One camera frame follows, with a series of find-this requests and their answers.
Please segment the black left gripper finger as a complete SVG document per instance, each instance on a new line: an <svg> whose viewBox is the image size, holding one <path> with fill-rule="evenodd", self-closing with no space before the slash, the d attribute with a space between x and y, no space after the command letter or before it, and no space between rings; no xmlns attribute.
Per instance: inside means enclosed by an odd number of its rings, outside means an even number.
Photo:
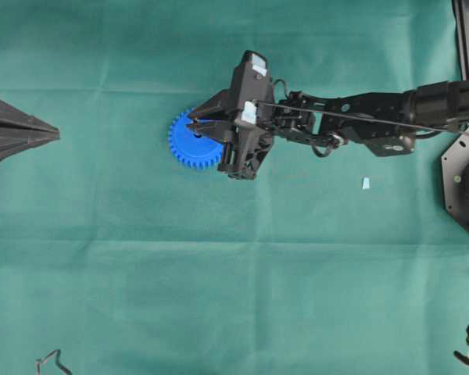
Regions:
<svg viewBox="0 0 469 375"><path fill-rule="evenodd" d="M0 162L31 148L59 140L59 129L35 117L25 123L0 122Z"/></svg>

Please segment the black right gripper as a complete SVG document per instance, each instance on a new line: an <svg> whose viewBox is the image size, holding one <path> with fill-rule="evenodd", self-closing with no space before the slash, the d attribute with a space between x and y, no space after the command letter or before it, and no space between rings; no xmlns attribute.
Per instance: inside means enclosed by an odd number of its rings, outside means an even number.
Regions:
<svg viewBox="0 0 469 375"><path fill-rule="evenodd" d="M231 86L190 112L187 128L194 134L226 144L218 170L237 180L253 180L273 147L266 129L273 110L259 106L274 102L273 79L267 60L247 50L234 68Z"/></svg>

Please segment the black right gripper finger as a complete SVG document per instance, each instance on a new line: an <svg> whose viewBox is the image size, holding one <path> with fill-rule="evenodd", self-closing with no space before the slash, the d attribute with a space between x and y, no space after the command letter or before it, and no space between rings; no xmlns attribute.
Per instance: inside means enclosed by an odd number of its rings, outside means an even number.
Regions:
<svg viewBox="0 0 469 375"><path fill-rule="evenodd" d="M57 128L0 99L0 127L57 134Z"/></svg>

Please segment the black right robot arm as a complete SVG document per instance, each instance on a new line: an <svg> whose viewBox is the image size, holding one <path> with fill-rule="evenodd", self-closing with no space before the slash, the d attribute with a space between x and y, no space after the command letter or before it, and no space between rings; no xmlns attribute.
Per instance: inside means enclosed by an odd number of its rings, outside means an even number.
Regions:
<svg viewBox="0 0 469 375"><path fill-rule="evenodd" d="M227 89L173 121L173 156L190 168L216 167L252 180L275 138L309 146L319 158L349 142L387 157L410 154L419 139L461 134L469 123L469 80L344 98L285 91L281 100L274 97L276 86L266 58L246 51Z"/></svg>

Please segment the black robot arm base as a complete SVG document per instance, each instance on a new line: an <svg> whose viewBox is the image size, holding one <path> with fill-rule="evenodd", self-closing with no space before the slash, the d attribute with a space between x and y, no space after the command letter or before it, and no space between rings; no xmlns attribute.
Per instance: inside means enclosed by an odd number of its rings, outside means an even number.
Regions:
<svg viewBox="0 0 469 375"><path fill-rule="evenodd" d="M469 135L458 137L449 146L441 165L446 211L469 233Z"/></svg>

